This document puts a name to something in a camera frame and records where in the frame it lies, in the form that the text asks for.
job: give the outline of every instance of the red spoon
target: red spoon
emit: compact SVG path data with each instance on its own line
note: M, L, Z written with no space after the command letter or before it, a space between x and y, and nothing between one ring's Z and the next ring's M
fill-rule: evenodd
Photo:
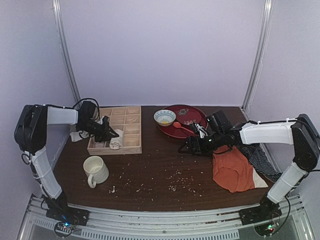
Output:
M185 128L185 127L181 126L181 123L178 122L178 121L175 121L175 122L173 123L173 126L174 126L175 128L177 128L177 129L183 129L183 130L186 130L186 131L188 131L189 133L195 135L195 133L194 133L193 131L189 130L188 128Z

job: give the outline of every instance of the mug handle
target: mug handle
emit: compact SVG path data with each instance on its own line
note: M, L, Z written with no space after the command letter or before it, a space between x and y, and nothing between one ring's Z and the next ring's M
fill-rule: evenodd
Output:
M88 177L88 184L89 184L89 187L94 189L97 185L97 182L96 181L93 181L93 175L90 174L89 177Z

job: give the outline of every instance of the dark wooden table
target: dark wooden table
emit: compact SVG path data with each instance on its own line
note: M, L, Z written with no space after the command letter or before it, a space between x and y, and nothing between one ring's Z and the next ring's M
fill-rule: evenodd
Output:
M67 141L54 174L69 203L128 211L194 211L259 202L268 188L230 193L213 181L212 158L179 154L183 140L168 137L153 120L161 108L142 107L142 154L101 156L110 175L95 189L88 186L83 170L90 156L88 140ZM238 107L199 108L205 114L223 110L233 124L245 121Z

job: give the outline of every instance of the blue and white bowl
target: blue and white bowl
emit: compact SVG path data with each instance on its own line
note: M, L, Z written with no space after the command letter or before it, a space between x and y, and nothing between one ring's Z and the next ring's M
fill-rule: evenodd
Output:
M162 109L157 111L153 118L160 126L167 127L176 120L176 114L173 111Z

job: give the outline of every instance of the white wall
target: white wall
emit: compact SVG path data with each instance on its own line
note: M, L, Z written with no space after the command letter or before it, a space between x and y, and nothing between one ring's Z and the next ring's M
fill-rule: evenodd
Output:
M17 238L31 193L39 185L22 163L14 130L26 104L74 103L50 0L3 0L0 4L0 239ZM54 162L67 127L48 129Z
M82 98L241 106L264 0L61 1Z
M320 1L275 1L262 65L250 118L281 120L306 113L320 132ZM293 147L269 147L284 170L292 162ZM319 182L320 174L311 173L296 190L316 239L320 238Z

